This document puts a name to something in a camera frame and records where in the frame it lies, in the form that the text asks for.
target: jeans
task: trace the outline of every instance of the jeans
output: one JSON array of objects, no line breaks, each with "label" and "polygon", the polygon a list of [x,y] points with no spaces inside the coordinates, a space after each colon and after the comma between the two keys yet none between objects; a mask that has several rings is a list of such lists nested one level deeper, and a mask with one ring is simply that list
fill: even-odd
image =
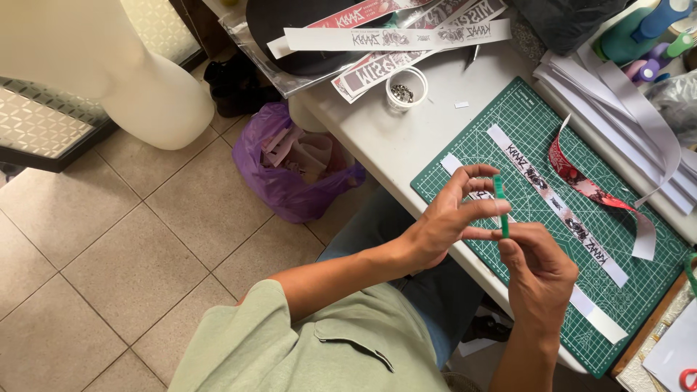
[{"label": "jeans", "polygon": [[[353,255],[393,240],[414,218],[380,187],[319,255],[318,262]],[[416,309],[428,328],[442,369],[467,331],[484,290],[449,255],[432,269],[390,281]]]}]

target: red scissors handle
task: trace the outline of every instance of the red scissors handle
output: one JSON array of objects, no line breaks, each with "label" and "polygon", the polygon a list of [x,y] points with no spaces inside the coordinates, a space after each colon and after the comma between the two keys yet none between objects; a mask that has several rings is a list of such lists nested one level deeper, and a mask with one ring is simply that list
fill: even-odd
[{"label": "red scissors handle", "polygon": [[685,369],[680,373],[680,386],[685,390],[685,391],[697,391],[697,377],[695,377],[695,380],[692,381],[692,385],[687,385],[687,376],[688,375],[697,375],[697,369]]}]

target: black vinyl record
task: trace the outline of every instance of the black vinyl record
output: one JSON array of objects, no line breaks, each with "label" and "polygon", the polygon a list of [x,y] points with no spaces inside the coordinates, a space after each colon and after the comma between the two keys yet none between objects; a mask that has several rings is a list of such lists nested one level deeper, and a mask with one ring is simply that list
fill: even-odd
[{"label": "black vinyl record", "polygon": [[[338,13],[359,0],[249,0],[247,25],[256,44],[281,70],[300,76],[322,75],[357,61],[362,52],[302,51],[276,59],[266,43],[284,35],[284,27],[305,27]],[[365,26],[380,26],[390,19],[385,15]]]}]

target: person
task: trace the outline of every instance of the person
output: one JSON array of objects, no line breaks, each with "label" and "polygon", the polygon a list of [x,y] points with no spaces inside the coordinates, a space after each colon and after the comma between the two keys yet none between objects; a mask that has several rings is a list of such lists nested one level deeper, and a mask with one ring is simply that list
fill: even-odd
[{"label": "person", "polygon": [[539,223],[511,224],[509,239],[470,226],[511,211],[503,199],[462,201],[492,191],[478,177],[496,173],[460,167],[417,221],[378,189],[317,262],[206,312],[169,390],[448,391],[439,369],[483,291],[447,250],[475,239],[498,242],[515,318],[489,390],[551,391],[578,269]]}]

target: shirt sleeve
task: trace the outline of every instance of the shirt sleeve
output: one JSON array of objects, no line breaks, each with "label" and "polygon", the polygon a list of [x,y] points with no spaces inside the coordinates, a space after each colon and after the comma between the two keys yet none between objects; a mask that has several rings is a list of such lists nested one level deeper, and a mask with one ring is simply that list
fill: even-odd
[{"label": "shirt sleeve", "polygon": [[206,312],[169,385],[169,392],[253,390],[298,340],[281,284],[262,280],[239,306]]}]

